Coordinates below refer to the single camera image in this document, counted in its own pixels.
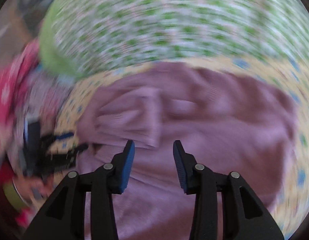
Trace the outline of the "person's left hand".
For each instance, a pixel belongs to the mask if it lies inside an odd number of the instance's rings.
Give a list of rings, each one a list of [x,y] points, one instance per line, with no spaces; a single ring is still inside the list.
[[[37,190],[43,197],[48,197],[54,190],[54,176],[49,176],[45,181],[39,177],[24,177],[22,175],[13,179],[13,184],[26,203],[34,199],[33,190]]]

